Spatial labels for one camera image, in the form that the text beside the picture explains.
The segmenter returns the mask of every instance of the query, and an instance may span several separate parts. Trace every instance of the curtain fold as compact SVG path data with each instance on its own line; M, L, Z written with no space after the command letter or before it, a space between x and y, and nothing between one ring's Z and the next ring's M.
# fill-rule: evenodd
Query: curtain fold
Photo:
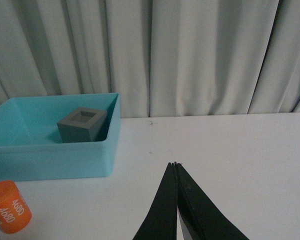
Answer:
M108 92L123 118L300 112L300 0L0 0L0 104Z
M250 114L292 112L300 100L300 0L282 1Z

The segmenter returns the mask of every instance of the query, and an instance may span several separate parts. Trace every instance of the white table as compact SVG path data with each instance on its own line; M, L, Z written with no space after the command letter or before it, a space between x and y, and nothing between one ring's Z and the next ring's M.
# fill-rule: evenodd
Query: white table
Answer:
M250 240L300 240L300 113L122 119L111 176L17 182L33 218L0 240L132 240L175 161Z

